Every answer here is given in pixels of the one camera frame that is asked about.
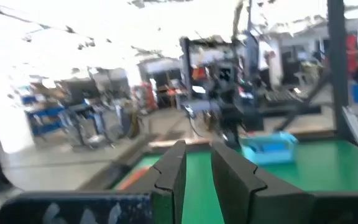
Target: blue tray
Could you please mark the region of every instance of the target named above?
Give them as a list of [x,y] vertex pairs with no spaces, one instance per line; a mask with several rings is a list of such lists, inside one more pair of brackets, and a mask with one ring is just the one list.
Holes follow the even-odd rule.
[[297,139],[288,133],[247,136],[240,139],[242,155],[257,165],[293,162],[297,142]]

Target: orange strip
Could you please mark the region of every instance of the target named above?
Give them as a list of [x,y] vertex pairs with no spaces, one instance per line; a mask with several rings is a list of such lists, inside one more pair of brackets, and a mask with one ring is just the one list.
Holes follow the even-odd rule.
[[133,172],[132,175],[130,175],[125,181],[123,181],[119,186],[118,190],[124,190],[131,184],[133,184],[135,181],[137,181],[139,178],[141,178],[148,170],[150,166],[142,167],[140,169],[137,169]]

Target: green table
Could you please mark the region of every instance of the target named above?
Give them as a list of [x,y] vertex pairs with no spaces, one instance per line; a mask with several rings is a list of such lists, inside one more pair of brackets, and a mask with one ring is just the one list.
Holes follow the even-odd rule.
[[[133,170],[151,166],[159,157],[144,157]],[[303,190],[358,191],[358,148],[352,144],[345,141],[300,144],[295,157],[296,160],[292,164],[270,165],[263,168]],[[208,150],[187,155],[182,222],[223,223]]]

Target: workshop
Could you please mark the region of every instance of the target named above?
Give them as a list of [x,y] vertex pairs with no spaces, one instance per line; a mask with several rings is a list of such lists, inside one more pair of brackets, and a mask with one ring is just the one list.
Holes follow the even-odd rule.
[[0,1],[0,223],[358,224],[358,1]]

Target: floor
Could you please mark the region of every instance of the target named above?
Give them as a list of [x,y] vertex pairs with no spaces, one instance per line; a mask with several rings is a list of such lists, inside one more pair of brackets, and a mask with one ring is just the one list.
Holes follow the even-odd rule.
[[[329,105],[329,96],[320,96],[319,103]],[[316,131],[333,128],[330,106],[323,107],[323,113],[302,116],[288,128],[291,132]],[[265,120],[265,131],[271,131],[283,118]],[[145,122],[145,132],[156,134],[179,133],[178,138],[191,138],[190,123],[184,112],[176,109],[156,111]],[[8,178],[22,190],[75,190],[109,161],[119,157],[128,147],[141,141],[123,140],[115,148],[107,147],[91,152],[73,152],[65,135],[58,131],[48,134],[46,140],[36,139],[37,147],[16,154],[5,154],[0,147],[0,160]]]

